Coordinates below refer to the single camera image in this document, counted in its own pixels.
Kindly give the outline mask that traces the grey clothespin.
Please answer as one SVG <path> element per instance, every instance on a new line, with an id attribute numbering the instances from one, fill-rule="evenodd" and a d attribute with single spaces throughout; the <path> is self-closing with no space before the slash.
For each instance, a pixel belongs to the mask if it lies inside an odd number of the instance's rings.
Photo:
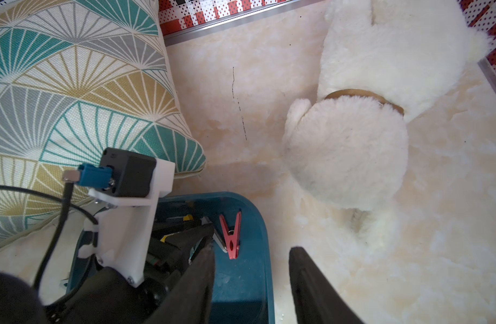
<path id="1" fill-rule="evenodd" d="M 212 228 L 214 230 L 214 233 L 213 233 L 213 240 L 214 242 L 219 246 L 219 248 L 225 253 L 227 254 L 228 253 L 228 250 L 227 250 L 227 246 L 226 246 L 226 243 L 223 239 L 223 237 L 220 235 L 220 233 L 218 232 L 217 228 L 215 227 L 215 225 L 213 224 L 213 222 L 210 220 L 210 218 L 204 216 L 201 218 L 201 224 L 202 225 L 205 225 L 205 224 L 211 224 L 212 225 Z"/>

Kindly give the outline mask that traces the red clothespin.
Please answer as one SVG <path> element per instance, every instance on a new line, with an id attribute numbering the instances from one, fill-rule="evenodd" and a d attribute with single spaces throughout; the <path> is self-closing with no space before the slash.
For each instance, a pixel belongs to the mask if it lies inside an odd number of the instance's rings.
<path id="1" fill-rule="evenodd" d="M 236 216 L 236 221 L 234 228 L 231 230 L 228 227 L 226 218 L 224 215 L 220 215 L 220 224 L 222 227 L 222 233 L 227 249 L 227 254 L 230 260 L 238 259 L 240 251 L 240 241 L 241 241 L 241 221 L 242 221 L 242 211 L 239 210 Z"/>

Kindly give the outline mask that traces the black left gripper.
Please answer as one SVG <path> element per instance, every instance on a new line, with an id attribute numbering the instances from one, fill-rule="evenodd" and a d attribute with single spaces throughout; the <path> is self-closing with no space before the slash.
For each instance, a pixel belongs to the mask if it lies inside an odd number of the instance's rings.
<path id="1" fill-rule="evenodd" d="M 213 247 L 211 224 L 158 223 L 151 233 L 144 282 L 131 286 L 116 270 L 91 260 L 76 287 L 45 307 L 50 323 L 146 323 L 198 253 Z"/>

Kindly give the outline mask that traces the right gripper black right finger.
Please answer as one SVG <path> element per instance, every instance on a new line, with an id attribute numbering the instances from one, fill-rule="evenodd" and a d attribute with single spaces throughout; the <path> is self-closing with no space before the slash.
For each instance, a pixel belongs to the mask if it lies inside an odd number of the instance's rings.
<path id="1" fill-rule="evenodd" d="M 291 291 L 298 323 L 361 323 L 302 247 L 289 253 Z"/>

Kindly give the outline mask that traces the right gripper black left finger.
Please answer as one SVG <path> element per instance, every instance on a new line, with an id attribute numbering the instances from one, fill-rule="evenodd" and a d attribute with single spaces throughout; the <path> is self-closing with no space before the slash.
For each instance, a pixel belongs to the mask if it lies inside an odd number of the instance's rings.
<path id="1" fill-rule="evenodd" d="M 215 252 L 203 248 L 146 323 L 208 323 L 215 278 Z"/>

